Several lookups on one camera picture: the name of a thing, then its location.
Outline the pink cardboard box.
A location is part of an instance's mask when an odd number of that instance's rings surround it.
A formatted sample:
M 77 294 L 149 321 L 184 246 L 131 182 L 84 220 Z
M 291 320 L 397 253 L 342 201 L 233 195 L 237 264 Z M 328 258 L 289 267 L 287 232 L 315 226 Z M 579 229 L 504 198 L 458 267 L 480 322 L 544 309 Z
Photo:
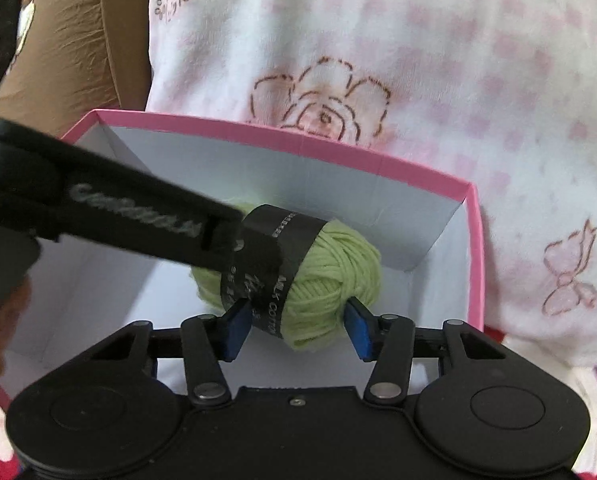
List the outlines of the pink cardboard box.
M 259 319 L 224 368 L 232 388 L 354 386 L 371 372 L 348 337 L 297 351 L 280 325 L 307 246 L 332 220 L 381 255 L 377 314 L 422 327 L 484 324 L 483 228 L 473 184 L 394 156 L 315 136 L 219 120 L 96 110 L 67 133 L 86 148 L 248 211 L 234 276 L 259 284 Z M 177 328 L 210 308 L 185 264 L 73 237 L 44 244 L 33 298 L 6 354 L 2 386 L 17 394 L 120 327 Z

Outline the brown pillow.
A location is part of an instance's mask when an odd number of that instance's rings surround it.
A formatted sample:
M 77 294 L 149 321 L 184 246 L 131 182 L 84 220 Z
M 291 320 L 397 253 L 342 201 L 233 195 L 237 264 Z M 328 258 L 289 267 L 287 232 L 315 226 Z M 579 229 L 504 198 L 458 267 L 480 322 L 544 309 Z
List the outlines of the brown pillow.
M 144 110 L 149 0 L 25 0 L 23 47 L 0 84 L 0 117 L 63 136 L 90 110 Z

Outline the green yarn ball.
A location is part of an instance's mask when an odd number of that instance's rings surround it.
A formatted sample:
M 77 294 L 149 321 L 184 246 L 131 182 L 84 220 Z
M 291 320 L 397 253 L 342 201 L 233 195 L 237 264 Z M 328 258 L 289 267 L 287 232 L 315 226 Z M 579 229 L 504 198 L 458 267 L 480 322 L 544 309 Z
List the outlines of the green yarn ball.
M 320 349 L 343 330 L 346 301 L 379 299 L 379 249 L 339 220 L 278 206 L 241 204 L 241 246 L 219 272 L 195 266 L 199 298 L 227 311 L 251 301 L 254 325 L 295 351 Z

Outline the pink checkered pillow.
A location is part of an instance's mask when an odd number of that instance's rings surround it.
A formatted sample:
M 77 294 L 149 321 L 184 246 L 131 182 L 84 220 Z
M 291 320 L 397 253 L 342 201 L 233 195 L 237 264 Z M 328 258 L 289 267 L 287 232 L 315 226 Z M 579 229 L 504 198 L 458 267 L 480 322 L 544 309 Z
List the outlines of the pink checkered pillow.
M 597 366 L 597 0 L 150 0 L 153 113 L 477 186 L 488 325 Z

